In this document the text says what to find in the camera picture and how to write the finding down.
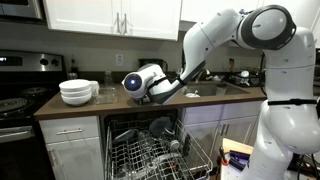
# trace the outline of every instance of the stack of bowls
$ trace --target stack of bowls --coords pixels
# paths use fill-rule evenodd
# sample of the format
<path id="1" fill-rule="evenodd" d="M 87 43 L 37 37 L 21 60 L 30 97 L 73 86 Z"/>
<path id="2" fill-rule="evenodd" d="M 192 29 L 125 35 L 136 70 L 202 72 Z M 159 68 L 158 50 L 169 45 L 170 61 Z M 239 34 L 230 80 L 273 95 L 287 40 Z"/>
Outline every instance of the stack of bowls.
<path id="1" fill-rule="evenodd" d="M 62 100 L 72 106 L 81 106 L 92 97 L 90 81 L 73 79 L 59 84 Z"/>

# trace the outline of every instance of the drawer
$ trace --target drawer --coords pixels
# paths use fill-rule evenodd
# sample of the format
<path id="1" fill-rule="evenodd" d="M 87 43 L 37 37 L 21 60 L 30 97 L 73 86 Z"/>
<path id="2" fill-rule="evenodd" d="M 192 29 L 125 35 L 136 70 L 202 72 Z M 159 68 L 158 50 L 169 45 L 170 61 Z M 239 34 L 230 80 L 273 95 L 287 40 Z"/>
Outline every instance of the drawer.
<path id="1" fill-rule="evenodd" d="M 186 108 L 184 124 L 212 122 L 223 119 L 235 119 L 257 116 L 262 101 L 251 101 L 233 104 L 219 104 Z"/>
<path id="2" fill-rule="evenodd" d="M 40 121 L 46 143 L 98 137 L 98 117 L 78 117 Z"/>

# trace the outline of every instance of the stove knob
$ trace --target stove knob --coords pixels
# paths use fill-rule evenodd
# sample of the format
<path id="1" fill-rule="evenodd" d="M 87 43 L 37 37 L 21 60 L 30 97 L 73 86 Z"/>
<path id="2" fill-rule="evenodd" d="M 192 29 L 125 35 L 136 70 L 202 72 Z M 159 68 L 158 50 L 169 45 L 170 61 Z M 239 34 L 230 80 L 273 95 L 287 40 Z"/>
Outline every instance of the stove knob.
<path id="1" fill-rule="evenodd" d="M 56 59 L 53 59 L 53 60 L 51 61 L 51 64 L 54 65 L 54 66 L 58 66 L 58 65 L 59 65 L 59 61 L 56 60 Z"/>
<path id="2" fill-rule="evenodd" d="M 40 60 L 40 64 L 42 64 L 42 65 L 46 66 L 46 65 L 48 65 L 48 64 L 49 64 L 49 61 L 48 61 L 48 60 L 46 60 L 46 59 L 44 59 L 44 58 L 42 58 L 42 59 Z"/>

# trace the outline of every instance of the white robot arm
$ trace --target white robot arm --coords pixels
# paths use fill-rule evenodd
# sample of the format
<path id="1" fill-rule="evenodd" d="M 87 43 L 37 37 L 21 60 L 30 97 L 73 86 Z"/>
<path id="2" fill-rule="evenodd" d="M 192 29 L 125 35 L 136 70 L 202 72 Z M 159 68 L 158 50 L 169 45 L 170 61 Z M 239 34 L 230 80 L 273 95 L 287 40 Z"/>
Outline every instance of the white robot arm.
<path id="1" fill-rule="evenodd" d="M 266 55 L 268 100 L 261 105 L 257 140 L 239 179 L 285 179 L 293 153 L 320 151 L 320 124 L 313 100 L 314 38 L 310 30 L 296 28 L 285 8 L 270 5 L 249 15 L 232 9 L 217 12 L 185 35 L 186 66 L 174 82 L 152 65 L 128 74 L 124 87 L 135 99 L 148 94 L 153 102 L 168 103 L 202 70 L 209 53 L 229 40 L 243 48 L 261 49 Z"/>

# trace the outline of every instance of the upper cabinet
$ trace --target upper cabinet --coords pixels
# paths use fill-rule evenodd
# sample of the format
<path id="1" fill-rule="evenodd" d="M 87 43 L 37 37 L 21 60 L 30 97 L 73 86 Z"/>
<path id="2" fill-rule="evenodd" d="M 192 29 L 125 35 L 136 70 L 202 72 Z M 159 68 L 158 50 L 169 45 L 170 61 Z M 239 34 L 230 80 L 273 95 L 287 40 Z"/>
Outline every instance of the upper cabinet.
<path id="1" fill-rule="evenodd" d="M 181 0 L 44 0 L 52 30 L 177 40 Z"/>
<path id="2" fill-rule="evenodd" d="M 297 26 L 314 29 L 319 16 L 319 0 L 264 0 L 263 5 L 271 4 L 285 7 Z"/>
<path id="3" fill-rule="evenodd" d="M 199 22 L 202 19 L 209 18 L 213 13 L 233 8 L 237 12 L 241 9 L 252 11 L 261 6 L 262 0 L 183 0 L 181 10 L 181 20 L 190 22 Z"/>

